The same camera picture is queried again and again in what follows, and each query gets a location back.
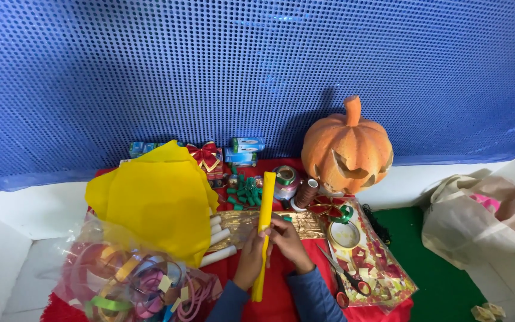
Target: gold foil strip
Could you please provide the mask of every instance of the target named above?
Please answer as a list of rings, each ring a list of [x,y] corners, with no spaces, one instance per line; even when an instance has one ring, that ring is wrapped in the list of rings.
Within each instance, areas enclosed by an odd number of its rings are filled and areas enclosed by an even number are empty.
[[[310,238],[325,238],[325,226],[320,225],[319,217],[305,211],[303,213],[296,213],[294,211],[275,211],[274,213],[280,216],[290,216],[295,230],[300,239]],[[216,252],[224,249],[230,245],[235,245],[237,249],[241,249],[252,230],[252,219],[259,217],[259,211],[254,210],[227,210],[218,211],[216,216],[221,216],[222,222],[220,226],[222,229],[229,228],[231,236],[217,244],[211,245],[208,252]]]

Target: red tablecloth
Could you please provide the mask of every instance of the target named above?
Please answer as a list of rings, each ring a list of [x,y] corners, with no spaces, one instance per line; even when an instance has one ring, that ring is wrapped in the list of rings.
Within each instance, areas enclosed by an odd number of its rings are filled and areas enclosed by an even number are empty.
[[[280,165],[290,165],[298,172],[303,172],[303,165],[300,159],[270,159],[260,160],[255,168],[240,168],[239,172],[245,172],[246,178],[263,174],[264,171],[271,171]],[[103,174],[110,170],[99,171],[97,175]],[[227,197],[225,188],[216,190],[219,194]],[[218,210],[232,210],[231,204],[221,205]],[[282,205],[278,201],[274,201],[274,211],[282,210]],[[336,290],[333,274],[331,273],[329,263],[323,256],[315,244],[325,245],[324,239],[306,239],[303,240],[305,250],[309,253],[311,260],[321,271],[321,275],[327,282],[329,289],[334,293]],[[236,268],[238,267],[239,252],[237,255],[217,263],[202,268],[206,273],[218,275],[222,286],[232,279]],[[294,270],[293,264],[286,260],[276,247],[271,254],[271,267],[266,270],[265,284],[263,290],[263,301],[260,303],[249,302],[244,308],[242,321],[244,322],[294,322],[299,321],[297,310],[292,301],[290,290],[285,282],[285,276]],[[408,322],[410,318],[410,309],[412,308],[412,300],[408,299],[389,315],[375,306],[363,306],[347,308],[343,310],[349,321],[359,322]],[[195,321],[203,322],[205,317],[212,309],[212,305],[203,307]],[[49,297],[49,305],[45,308],[41,316],[41,322],[86,322],[84,314],[68,306],[58,297],[51,295]]]

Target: person's arm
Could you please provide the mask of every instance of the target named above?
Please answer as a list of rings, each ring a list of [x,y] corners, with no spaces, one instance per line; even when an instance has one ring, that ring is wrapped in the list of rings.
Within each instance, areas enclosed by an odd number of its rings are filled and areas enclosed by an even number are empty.
[[[347,322],[316,267],[309,273],[287,277],[301,322]]]
[[[233,280],[228,281],[218,302],[206,318],[206,322],[239,322],[244,305],[249,300],[248,289],[261,272],[261,248],[268,232],[254,228],[241,249],[240,261]]]
[[[206,318],[206,322],[239,322],[244,305],[249,300],[247,291],[228,281],[218,302]]]
[[[287,278],[301,322],[346,322],[319,269],[313,264],[292,223],[273,214],[269,238],[276,243],[295,271]]]

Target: green floor mat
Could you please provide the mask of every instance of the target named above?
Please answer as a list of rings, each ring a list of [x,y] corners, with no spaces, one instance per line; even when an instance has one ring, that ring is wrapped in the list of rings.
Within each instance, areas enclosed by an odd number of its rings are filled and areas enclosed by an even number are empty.
[[[401,208],[375,211],[374,215],[389,229],[389,249],[419,287],[412,296],[411,322],[475,321],[470,309],[485,303],[486,298],[465,271],[422,245],[422,211]]]

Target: pumpkin stem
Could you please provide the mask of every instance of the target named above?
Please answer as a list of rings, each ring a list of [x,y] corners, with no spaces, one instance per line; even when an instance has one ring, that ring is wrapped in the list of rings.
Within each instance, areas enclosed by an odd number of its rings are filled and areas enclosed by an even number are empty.
[[[347,126],[356,127],[361,120],[361,99],[358,95],[351,95],[343,101],[347,110]]]

